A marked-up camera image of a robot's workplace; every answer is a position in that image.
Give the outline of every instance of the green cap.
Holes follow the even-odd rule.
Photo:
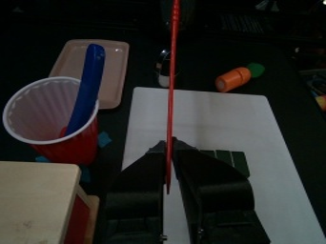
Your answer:
[[[253,78],[261,77],[261,75],[265,72],[265,67],[262,66],[262,64],[258,64],[258,63],[250,63],[247,65],[247,69],[250,70]]]

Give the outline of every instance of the red plastic cup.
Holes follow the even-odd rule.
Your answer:
[[[64,76],[34,82],[8,101],[3,122],[10,135],[28,143],[51,162],[90,165],[97,156],[98,101],[87,124],[60,137],[68,125],[79,84],[80,80]]]

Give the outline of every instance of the black object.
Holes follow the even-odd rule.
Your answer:
[[[107,195],[109,242],[162,243],[162,141],[122,172]],[[193,244],[268,244],[246,176],[226,162],[174,141],[174,163]]]
[[[162,243],[165,143],[122,171],[107,194],[106,243]]]
[[[246,176],[185,142],[177,140],[174,149],[191,243],[270,243]]]

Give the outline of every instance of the dark background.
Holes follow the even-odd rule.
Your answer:
[[[272,6],[257,10],[260,2],[183,1],[179,88],[215,92],[217,75],[250,62],[266,67],[264,77],[233,92],[269,99],[325,232],[325,114],[300,75],[301,70],[326,68],[325,7],[318,1],[284,0],[280,11]],[[106,194],[122,169],[133,90],[158,87],[154,63],[170,47],[169,6],[150,0],[6,0],[2,5],[2,108],[22,87],[48,76],[68,40],[109,39],[130,45],[122,103],[98,115],[99,130],[109,132],[113,143],[99,150],[90,167],[91,182],[80,183],[88,194],[101,197],[95,243],[102,243]],[[38,156],[3,127],[0,148],[0,160],[35,161]]]

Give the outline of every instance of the green tape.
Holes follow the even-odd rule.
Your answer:
[[[234,167],[249,178],[250,177],[250,168],[249,168],[245,152],[231,152],[231,157],[233,157]]]
[[[217,153],[217,159],[225,161],[227,164],[233,166],[231,152],[226,150],[217,150],[215,153]]]

